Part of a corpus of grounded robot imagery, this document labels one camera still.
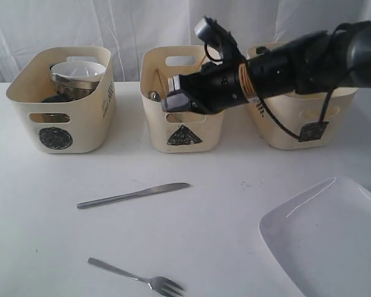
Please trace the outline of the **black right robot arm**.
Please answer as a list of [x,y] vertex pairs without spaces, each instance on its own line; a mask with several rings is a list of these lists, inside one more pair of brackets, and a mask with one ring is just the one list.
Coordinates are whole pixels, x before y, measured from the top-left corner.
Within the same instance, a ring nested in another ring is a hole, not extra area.
[[197,72],[169,78],[161,101],[166,112],[217,114],[254,98],[371,88],[369,21],[343,23],[333,32],[306,34],[274,49],[260,46],[252,58],[215,19],[204,17],[195,34],[219,58],[210,58]]

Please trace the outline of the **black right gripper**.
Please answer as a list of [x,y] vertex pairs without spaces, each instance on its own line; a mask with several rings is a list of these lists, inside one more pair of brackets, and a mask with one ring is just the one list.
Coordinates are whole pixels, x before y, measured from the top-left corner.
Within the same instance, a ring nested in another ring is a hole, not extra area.
[[166,112],[217,114],[249,102],[236,64],[207,62],[198,72],[169,77],[168,92],[174,93],[161,99],[161,108]]

